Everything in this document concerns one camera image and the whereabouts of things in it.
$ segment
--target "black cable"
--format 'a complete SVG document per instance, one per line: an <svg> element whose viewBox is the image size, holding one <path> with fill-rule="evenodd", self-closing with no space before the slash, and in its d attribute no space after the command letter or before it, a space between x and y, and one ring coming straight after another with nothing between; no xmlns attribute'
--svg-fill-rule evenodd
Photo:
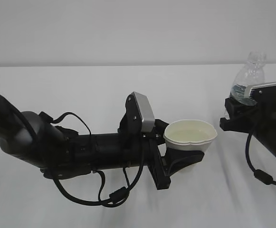
<svg viewBox="0 0 276 228"><path fill-rule="evenodd" d="M141 177L141 174L143 171L143 165L144 165L144 150L141 148L141 159L140 159L139 169L138 169L137 175L135 176L133 182L130 185L128 185L128 188L126 189L127 193L126 193L125 198L122 201L115 203L115 204L109 204L109 203L103 202L102 205L104 207L115 208L115 207L118 207L118 206L122 205L123 203L125 203L125 201L127 200L128 196L129 196L130 190L134 188L134 186L137 184L138 180ZM125 168L123 168L123 172L125 175L126 182L127 182L127 184L129 184L129 180L128 180L128 176L127 176Z"/></svg>
<svg viewBox="0 0 276 228"><path fill-rule="evenodd" d="M90 144L90 142L91 142L91 130L90 130L90 128L87 126L87 124L77 115L77 114L75 114L75 113L72 113L72 112L66 112L66 113L64 113L64 114L62 114L59 118L57 118L57 119L55 119L55 120L52 120L51 121L51 123L52 124L58 124L59 122L61 122L66 116L68 116L68 115L73 115L73 116L75 116L77 119L79 119L79 121L81 121L83 124L84 124L84 126L88 129L88 131L89 131L89 144Z"/></svg>
<svg viewBox="0 0 276 228"><path fill-rule="evenodd" d="M103 171L100 171L100 170L96 170L95 172L98 173L98 174L100 174L101 180L102 180L101 187L100 187L100 190L99 190L99 193L98 193L98 200L100 202L102 202L102 200L101 200L101 192L102 192L102 190L104 188L104 185L105 185L105 174L103 173ZM128 176L127 176L127 173L125 171L125 168L123 168L123 172L124 172L124 175L125 175L127 186L129 186L129 180L128 180ZM103 202L102 206L107 207L107 208L118 207L118 206L122 205L123 203L125 203L125 201L127 200L128 196L129 196L129 193L126 194L126 196L125 196L125 198L123 200L121 200L120 202L118 202L116 204L108 204L108 203Z"/></svg>
<svg viewBox="0 0 276 228"><path fill-rule="evenodd" d="M250 147L250 142L253 136L253 133L256 129L256 127L258 126L258 124L261 122L261 118L260 120L253 126L253 128L250 130L250 132L248 133L247 136L247 142L246 142L246 149L245 149L245 153L246 153L246 160L247 160L247 164L249 166L249 168L252 170L252 172L254 173L254 176L259 179L260 181L262 181L263 183L269 185L269 184L273 184L276 185L276 181L273 180L273 177L269 174L267 174L266 172L262 171L262 170L256 170L255 167L252 165L250 156L249 156L249 147Z"/></svg>
<svg viewBox="0 0 276 228"><path fill-rule="evenodd" d="M125 176L127 187L129 187L129 180L128 180L128 176L127 176L127 173L126 173L126 167L123 167L123 173L124 173L124 176Z"/></svg>

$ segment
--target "white table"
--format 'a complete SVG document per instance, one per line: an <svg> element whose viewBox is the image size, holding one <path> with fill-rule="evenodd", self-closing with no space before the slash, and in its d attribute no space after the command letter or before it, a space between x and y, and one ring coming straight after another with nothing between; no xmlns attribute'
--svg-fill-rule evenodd
<svg viewBox="0 0 276 228"><path fill-rule="evenodd" d="M21 111L66 111L81 116L93 133L113 133L132 92L148 96L156 118L200 119L218 137L201 163L171 177L157 191L147 168L119 208L85 207L65 199L38 168L0 150L0 228L271 228L276 227L276 187L253 177L244 156L246 134L219 128L224 99L241 65L2 67L0 94ZM265 67L276 81L276 65ZM86 133L75 118L64 127ZM255 139L251 159L276 179L276 159ZM137 168L129 169L133 180ZM121 169L105 171L103 196L125 185ZM62 181L73 195L96 200L98 174Z"/></svg>

